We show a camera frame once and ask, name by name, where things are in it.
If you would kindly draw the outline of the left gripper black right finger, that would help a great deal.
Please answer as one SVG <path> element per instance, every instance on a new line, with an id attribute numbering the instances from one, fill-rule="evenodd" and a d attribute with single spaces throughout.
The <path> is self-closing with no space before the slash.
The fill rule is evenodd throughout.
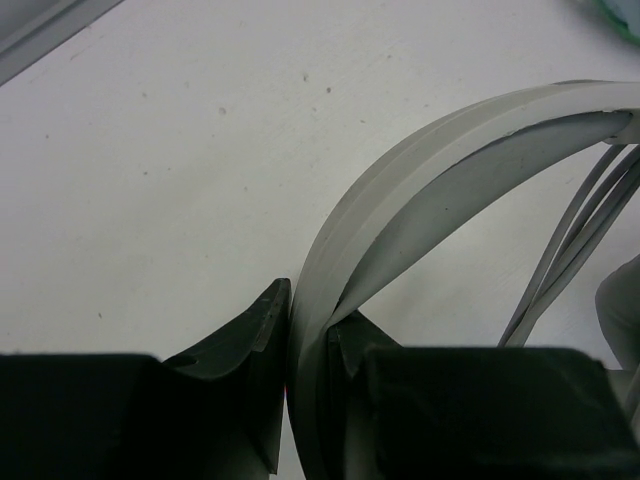
<path id="1" fill-rule="evenodd" d="M 566 348 L 403 347 L 360 313 L 325 340 L 333 479 L 635 479 L 604 366 Z"/>

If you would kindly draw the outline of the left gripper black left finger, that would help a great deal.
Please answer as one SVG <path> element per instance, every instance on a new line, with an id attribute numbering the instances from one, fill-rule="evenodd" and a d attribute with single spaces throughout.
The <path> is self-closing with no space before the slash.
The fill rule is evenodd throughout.
<path id="1" fill-rule="evenodd" d="M 277 472 L 291 294 L 273 281 L 184 351 L 1 359 L 5 479 L 267 479 Z"/>

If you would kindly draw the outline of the white grey headphones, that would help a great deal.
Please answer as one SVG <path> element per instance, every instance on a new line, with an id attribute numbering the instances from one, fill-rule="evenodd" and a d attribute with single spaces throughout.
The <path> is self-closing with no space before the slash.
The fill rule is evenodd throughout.
<path id="1" fill-rule="evenodd" d="M 293 300 L 288 406 L 308 478 L 329 475 L 318 411 L 327 330 L 520 184 L 596 143 L 638 139 L 637 83 L 555 83 L 445 116 L 356 180 L 319 231 Z"/>

